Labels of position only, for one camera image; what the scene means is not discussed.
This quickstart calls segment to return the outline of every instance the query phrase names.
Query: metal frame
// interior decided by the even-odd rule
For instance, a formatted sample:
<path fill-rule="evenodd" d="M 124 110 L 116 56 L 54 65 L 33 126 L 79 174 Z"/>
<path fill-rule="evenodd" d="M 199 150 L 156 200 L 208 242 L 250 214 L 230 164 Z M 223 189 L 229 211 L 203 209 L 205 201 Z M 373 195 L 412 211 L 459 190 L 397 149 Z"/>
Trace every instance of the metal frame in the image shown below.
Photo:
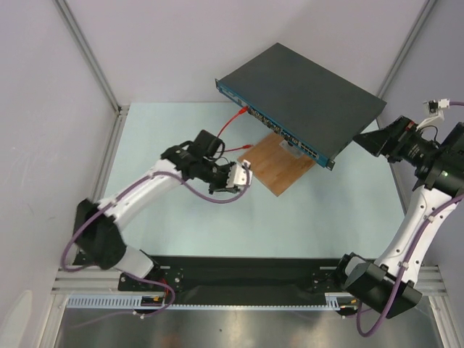
<path fill-rule="evenodd" d="M 96 82 L 99 84 L 101 90 L 103 91 L 108 102 L 111 104 L 114 111 L 118 112 L 120 105 L 116 100 L 116 96 L 113 93 L 111 86 L 108 83 L 107 78 L 105 77 L 100 64 L 95 58 L 94 53 L 90 45 L 87 42 L 86 37 L 83 34 L 83 31 L 80 29 L 77 20 L 75 19 L 73 12 L 71 11 L 70 6 L 67 4 L 66 0 L 53 0 L 55 3 L 59 14 L 61 15 L 67 29 L 69 30 L 76 46 L 79 48 L 79 51 L 82 54 L 82 57 L 88 64 L 88 67 L 94 77 Z"/>
<path fill-rule="evenodd" d="M 407 54 L 410 52 L 411 48 L 413 47 L 416 39 L 418 38 L 420 32 L 422 31 L 424 25 L 427 22 L 427 19 L 431 16 L 431 13 L 435 9 L 435 5 L 438 3 L 439 0 L 427 0 L 427 2 L 423 5 L 419 15 L 417 16 L 413 26 L 411 27 L 410 32 L 407 34 L 406 40 L 401 46 L 401 49 L 398 52 L 398 55 L 395 57 L 393 64 L 391 65 L 384 81 L 380 85 L 379 89 L 377 90 L 376 96 L 379 98 L 383 98 L 385 93 L 387 92 L 388 88 L 392 84 L 393 80 L 397 76 L 399 69 L 401 68 L 404 60 L 406 59 Z M 379 128 L 383 128 L 385 125 L 382 124 L 379 117 L 377 117 L 377 126 Z M 399 195 L 399 201 L 401 203 L 403 212 L 406 214 L 407 211 L 407 202 L 406 202 L 406 193 L 405 188 L 403 187 L 399 178 L 399 173 L 397 167 L 393 166 L 391 163 L 390 170 L 391 174 L 393 175 L 394 185 L 397 187 L 397 192 Z"/>
<path fill-rule="evenodd" d="M 146 294 L 145 296 L 158 296 L 157 293 Z M 156 310 L 156 306 L 142 306 L 141 301 L 144 295 L 93 295 L 93 294 L 73 294 L 69 296 L 66 308 L 84 309 L 106 309 L 106 310 Z M 291 310 L 298 311 L 321 311 L 321 310 L 340 310 L 338 298 L 344 294 L 326 294 L 326 304 L 293 306 Z M 288 310 L 286 307 L 265 307 L 265 306 L 196 306 L 192 304 L 173 304 L 170 310 Z"/>
<path fill-rule="evenodd" d="M 113 125 L 111 136 L 109 137 L 109 141 L 107 144 L 107 148 L 104 153 L 104 158 L 101 163 L 99 176 L 96 180 L 92 199 L 99 199 L 103 196 L 105 187 L 107 185 L 107 181 L 109 178 L 109 174 L 111 172 L 112 163 L 115 158 L 115 154 L 117 151 L 117 146 L 119 144 L 119 140 L 123 131 L 123 126 L 125 123 L 125 119 L 128 115 L 129 107 L 121 107 L 112 92 L 110 85 L 104 73 L 94 56 L 94 53 L 91 50 L 82 30 L 80 29 L 69 5 L 67 4 L 66 0 L 53 0 L 57 9 L 62 16 L 71 36 L 75 40 L 77 47 L 79 48 L 81 54 L 83 55 L 84 60 L 87 62 L 89 69 L 94 74 L 97 83 L 101 87 L 102 91 L 108 102 L 111 104 L 112 108 L 116 112 L 115 124 Z M 426 20 L 430 17 L 436 3 L 438 0 L 428 0 L 420 14 L 418 15 L 417 20 L 415 21 L 411 31 L 409 32 L 404 44 L 400 52 L 398 53 L 393 65 L 391 66 L 387 76 L 385 77 L 383 83 L 381 84 L 377 96 L 382 97 L 389 85 L 394 80 L 394 77 L 399 71 L 402 63 L 405 60 L 408 52 L 413 47 L 418 34 L 423 29 L 423 26 Z M 401 185 L 397 181 L 397 175 L 392 169 L 393 176 L 395 179 L 395 183 L 397 185 L 397 190 L 399 192 L 400 200 L 403 205 L 403 209 L 405 209 L 404 203 L 404 192 L 402 190 Z M 64 315 L 64 311 L 68 301 L 71 299 L 73 305 L 76 306 L 79 303 L 85 304 L 89 306 L 89 303 L 92 302 L 79 302 L 75 299 L 81 298 L 85 299 L 90 296 L 89 294 L 95 295 L 99 294 L 99 296 L 106 297 L 109 299 L 119 299 L 121 296 L 131 298 L 131 299 L 139 299 L 142 293 L 130 293 L 125 292 L 124 295 L 117 290 L 117 284 L 119 280 L 120 274 L 117 271 L 109 270 L 109 271 L 102 271 L 98 268 L 88 268 L 80 273 L 63 273 L 59 271 L 57 274 L 57 279 L 55 281 L 54 287 L 51 291 L 51 295 L 49 298 L 49 314 L 46 322 L 43 325 L 43 329 L 41 331 L 41 337 L 39 339 L 39 343 L 37 347 L 53 347 L 57 336 L 59 334 L 59 327 L 62 322 L 62 318 Z M 446 293 L 446 289 L 442 280 L 442 277 L 439 273 L 439 269 L 437 267 L 424 267 L 421 269 L 419 274 L 419 281 L 416 288 L 423 292 L 426 296 L 429 296 L 434 316 L 436 319 L 437 326 L 439 328 L 439 333 L 442 337 L 442 341 L 444 343 L 445 348 L 451 347 L 464 347 L 464 341 L 462 333 L 459 330 L 459 327 L 455 324 L 455 317 L 452 314 L 452 308 L 450 306 L 450 301 Z M 327 306 L 322 306 L 319 308 L 310 308 L 310 306 L 306 307 L 308 310 L 334 310 L 338 307 L 338 303 L 336 302 L 336 298 L 344 296 L 344 294 L 340 293 L 327 293 L 326 294 L 326 301 Z M 263 310 L 262 307 L 224 307 L 224 306 L 217 306 L 217 307 L 199 307 L 199 306 L 178 306 L 177 309 L 232 309 L 232 310 Z"/>

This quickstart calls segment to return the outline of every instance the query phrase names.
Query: wooden block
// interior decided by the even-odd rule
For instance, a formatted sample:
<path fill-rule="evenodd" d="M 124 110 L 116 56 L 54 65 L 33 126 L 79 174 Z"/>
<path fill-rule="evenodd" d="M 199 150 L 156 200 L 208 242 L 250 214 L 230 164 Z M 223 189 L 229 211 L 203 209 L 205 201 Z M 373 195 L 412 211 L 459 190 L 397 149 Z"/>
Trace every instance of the wooden block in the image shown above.
<path fill-rule="evenodd" d="M 276 196 L 280 196 L 315 164 L 306 155 L 296 158 L 280 145 L 282 140 L 282 137 L 271 133 L 239 157 L 239 161 L 247 160 L 252 164 L 253 176 Z"/>

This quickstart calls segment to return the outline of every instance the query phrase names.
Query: light blue table surface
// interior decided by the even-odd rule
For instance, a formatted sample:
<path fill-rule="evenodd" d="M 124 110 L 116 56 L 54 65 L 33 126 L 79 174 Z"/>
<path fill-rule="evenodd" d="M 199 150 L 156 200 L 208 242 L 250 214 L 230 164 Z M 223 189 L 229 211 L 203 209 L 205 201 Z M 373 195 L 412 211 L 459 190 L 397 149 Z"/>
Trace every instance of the light blue table surface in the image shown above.
<path fill-rule="evenodd" d="M 168 147 L 217 133 L 239 108 L 232 103 L 132 104 L 105 195 L 144 174 Z M 376 129 L 372 124 L 366 131 Z M 248 114 L 222 138 L 227 148 L 256 144 L 268 129 Z M 242 152 L 233 152 L 236 159 Z M 231 204 L 212 204 L 178 187 L 141 212 L 123 231 L 126 243 L 158 255 L 375 258 L 404 215 L 391 170 L 351 143 L 329 171 L 316 165 L 279 197 L 254 179 Z M 207 184 L 192 181 L 207 192 Z M 224 199 L 231 194 L 221 193 Z"/>

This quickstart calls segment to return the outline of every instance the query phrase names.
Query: white cable connector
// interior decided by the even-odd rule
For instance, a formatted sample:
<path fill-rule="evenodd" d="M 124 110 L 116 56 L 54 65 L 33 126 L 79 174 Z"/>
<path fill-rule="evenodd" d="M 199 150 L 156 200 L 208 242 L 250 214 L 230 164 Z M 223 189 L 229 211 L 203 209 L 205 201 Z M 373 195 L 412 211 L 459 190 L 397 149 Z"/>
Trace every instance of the white cable connector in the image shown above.
<path fill-rule="evenodd" d="M 242 163 L 236 163 L 231 168 L 231 172 L 229 173 L 229 179 L 227 180 L 226 188 L 237 187 L 239 189 L 243 189 L 246 185 L 251 184 L 252 179 L 252 171 L 250 168 L 250 162 L 244 159 Z"/>
<path fill-rule="evenodd" d="M 409 263 L 403 261 L 403 262 L 401 262 L 401 266 L 402 266 L 405 270 L 407 270 L 407 269 L 409 268 Z"/>
<path fill-rule="evenodd" d="M 418 129 L 428 126 L 438 127 L 444 121 L 443 110 L 450 108 L 449 99 L 429 100 L 423 103 L 426 119 L 419 123 Z"/>
<path fill-rule="evenodd" d="M 450 108 L 449 99 L 428 100 L 423 103 L 427 117 L 438 116 L 439 111 Z"/>

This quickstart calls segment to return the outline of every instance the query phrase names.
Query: white wall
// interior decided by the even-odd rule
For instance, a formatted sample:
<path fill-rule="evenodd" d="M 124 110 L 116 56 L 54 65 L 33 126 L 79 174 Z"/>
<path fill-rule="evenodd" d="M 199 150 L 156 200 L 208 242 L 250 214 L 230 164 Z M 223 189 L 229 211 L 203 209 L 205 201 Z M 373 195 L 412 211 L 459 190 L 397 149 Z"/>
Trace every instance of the white wall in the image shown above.
<path fill-rule="evenodd" d="M 377 92 L 425 0 L 68 0 L 118 100 L 215 102 L 277 41 Z"/>
<path fill-rule="evenodd" d="M 0 322 L 31 289 L 31 348 L 114 114 L 52 1 L 1 4 Z"/>
<path fill-rule="evenodd" d="M 422 102 L 428 99 L 464 100 L 464 1 L 439 1 L 385 95 L 388 101 L 381 116 L 388 124 L 400 115 L 413 120 L 424 118 Z M 438 140 L 442 141 L 457 122 L 464 121 L 464 108 L 445 112 Z M 408 202 L 415 182 L 414 169 L 400 163 L 397 169 L 403 196 Z M 438 264 L 456 314 L 464 323 L 464 215 L 462 204 L 443 223 L 427 254 L 427 260 Z"/>

